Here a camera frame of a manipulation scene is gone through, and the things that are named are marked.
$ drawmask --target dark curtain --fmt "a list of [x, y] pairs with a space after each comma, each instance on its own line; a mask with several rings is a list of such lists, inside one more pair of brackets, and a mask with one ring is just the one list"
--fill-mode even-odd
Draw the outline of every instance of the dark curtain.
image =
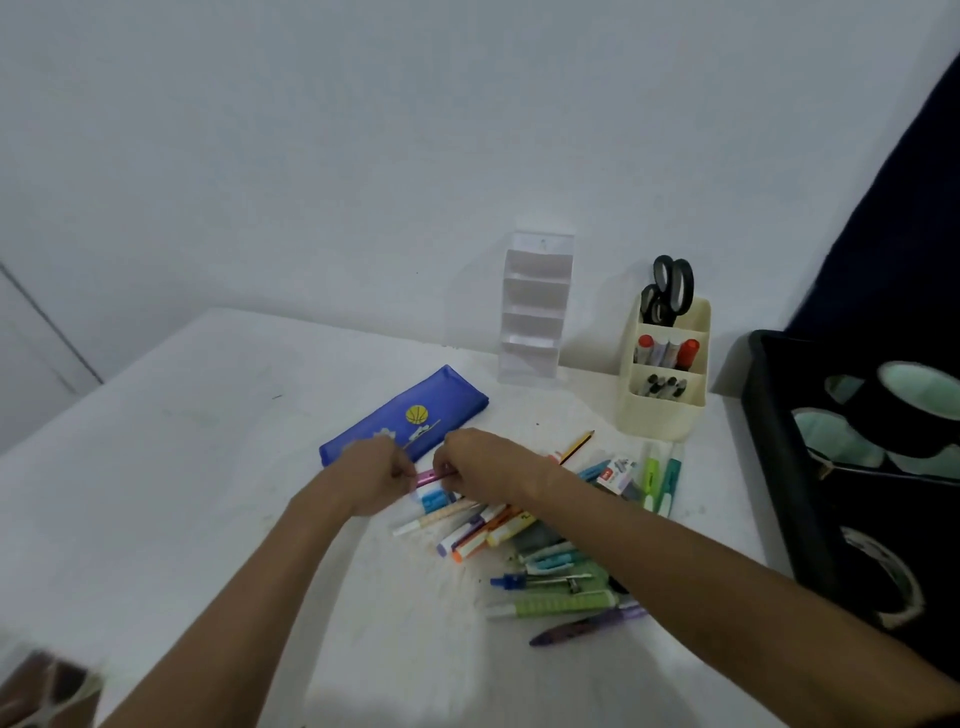
[[853, 211], [787, 333], [904, 351], [941, 337], [960, 358], [950, 342], [958, 322], [960, 58]]

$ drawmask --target cream desk organizer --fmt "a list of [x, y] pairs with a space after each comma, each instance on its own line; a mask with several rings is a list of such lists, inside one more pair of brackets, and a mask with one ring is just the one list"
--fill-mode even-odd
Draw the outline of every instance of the cream desk organizer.
[[[659, 327], [640, 321], [640, 296], [623, 331], [620, 342], [620, 378], [617, 381], [616, 428], [637, 437], [681, 442], [690, 434], [707, 403], [707, 371], [710, 343], [710, 302], [694, 297], [690, 310], [677, 318], [672, 327]], [[696, 339], [700, 350], [689, 372], [634, 364], [637, 339], [648, 333], [657, 341]], [[643, 397], [638, 392], [651, 374], [686, 379], [686, 390], [678, 398], [661, 400]]]

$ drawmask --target red cap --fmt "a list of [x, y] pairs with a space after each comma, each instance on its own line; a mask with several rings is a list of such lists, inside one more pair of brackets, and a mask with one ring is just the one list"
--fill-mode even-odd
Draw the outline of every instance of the red cap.
[[688, 370], [693, 366], [693, 360], [697, 358], [697, 352], [700, 350], [700, 342], [696, 339], [687, 339], [680, 345], [677, 352], [677, 369]]

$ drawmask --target white table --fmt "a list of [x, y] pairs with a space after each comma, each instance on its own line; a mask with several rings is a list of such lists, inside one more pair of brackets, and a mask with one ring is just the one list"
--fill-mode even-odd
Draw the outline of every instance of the white table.
[[[320, 467], [318, 445], [443, 364], [491, 398], [472, 425], [544, 452], [595, 428], [584, 464], [643, 446], [612, 426], [613, 376], [501, 385], [491, 354], [212, 310], [0, 459], [0, 623], [102, 666], [105, 715]], [[393, 537], [414, 506], [334, 542], [261, 725], [777, 724], [649, 618], [528, 647], [563, 618], [482, 619], [502, 551], [458, 567], [432, 550], [443, 526]], [[738, 401], [708, 398], [673, 513], [786, 568]]]

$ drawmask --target yellow basketball print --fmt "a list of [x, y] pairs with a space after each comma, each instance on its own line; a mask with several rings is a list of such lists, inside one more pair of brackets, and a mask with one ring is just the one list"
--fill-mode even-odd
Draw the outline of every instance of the yellow basketball print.
[[422, 404], [415, 404], [407, 410], [407, 422], [411, 425], [422, 425], [426, 422], [429, 413]]

